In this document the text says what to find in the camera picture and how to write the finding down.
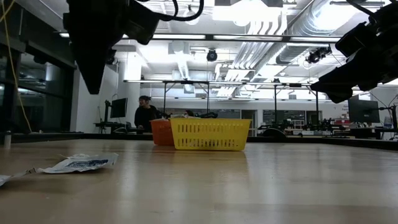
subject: black hair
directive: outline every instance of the black hair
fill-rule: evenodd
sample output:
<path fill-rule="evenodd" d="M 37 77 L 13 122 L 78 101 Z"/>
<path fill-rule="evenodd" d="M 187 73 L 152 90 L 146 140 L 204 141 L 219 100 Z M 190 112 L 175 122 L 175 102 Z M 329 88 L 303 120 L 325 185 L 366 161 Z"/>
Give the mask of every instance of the black hair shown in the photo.
<path fill-rule="evenodd" d="M 140 96 L 138 98 L 138 100 L 145 100 L 146 102 L 150 101 L 150 97 L 149 96 Z"/>
<path fill-rule="evenodd" d="M 195 116 L 191 110 L 186 110 L 185 112 L 187 112 L 188 116 Z"/>

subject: computer monitor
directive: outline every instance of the computer monitor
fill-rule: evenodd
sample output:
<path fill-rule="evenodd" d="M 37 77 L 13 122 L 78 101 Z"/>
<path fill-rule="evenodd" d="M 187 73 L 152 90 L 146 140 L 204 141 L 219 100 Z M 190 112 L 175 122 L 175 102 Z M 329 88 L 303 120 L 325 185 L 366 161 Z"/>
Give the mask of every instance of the computer monitor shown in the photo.
<path fill-rule="evenodd" d="M 127 98 L 112 101 L 111 118 L 126 117 Z"/>
<path fill-rule="evenodd" d="M 348 113 L 351 122 L 380 123 L 377 101 L 348 100 Z"/>

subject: yellow basket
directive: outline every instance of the yellow basket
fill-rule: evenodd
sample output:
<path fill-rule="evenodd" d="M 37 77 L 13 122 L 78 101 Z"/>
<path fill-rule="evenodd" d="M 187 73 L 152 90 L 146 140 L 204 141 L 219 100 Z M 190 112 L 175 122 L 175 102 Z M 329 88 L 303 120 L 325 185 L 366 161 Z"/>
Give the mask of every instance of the yellow basket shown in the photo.
<path fill-rule="evenodd" d="M 250 119 L 171 118 L 176 149 L 241 151 L 248 138 Z"/>

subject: plastic basket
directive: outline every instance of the plastic basket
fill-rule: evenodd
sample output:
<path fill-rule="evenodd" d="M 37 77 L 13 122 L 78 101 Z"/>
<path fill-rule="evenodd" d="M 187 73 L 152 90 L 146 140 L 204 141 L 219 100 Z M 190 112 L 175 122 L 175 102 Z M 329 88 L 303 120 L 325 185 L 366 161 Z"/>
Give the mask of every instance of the plastic basket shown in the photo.
<path fill-rule="evenodd" d="M 250 119 L 170 119 L 176 149 L 241 151 L 248 138 Z"/>
<path fill-rule="evenodd" d="M 170 121 L 150 121 L 154 143 L 158 146 L 173 146 L 173 133 Z"/>

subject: dark jacket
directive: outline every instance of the dark jacket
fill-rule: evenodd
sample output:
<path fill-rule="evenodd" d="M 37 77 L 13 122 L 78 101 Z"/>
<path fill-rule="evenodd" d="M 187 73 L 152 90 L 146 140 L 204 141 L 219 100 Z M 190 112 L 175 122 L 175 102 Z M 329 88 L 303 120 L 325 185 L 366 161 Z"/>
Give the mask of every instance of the dark jacket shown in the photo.
<path fill-rule="evenodd" d="M 162 118 L 155 106 L 150 105 L 150 108 L 138 107 L 136 110 L 136 117 L 134 118 L 134 124 L 136 127 L 142 125 L 146 131 L 152 131 L 150 121 L 153 119 Z"/>

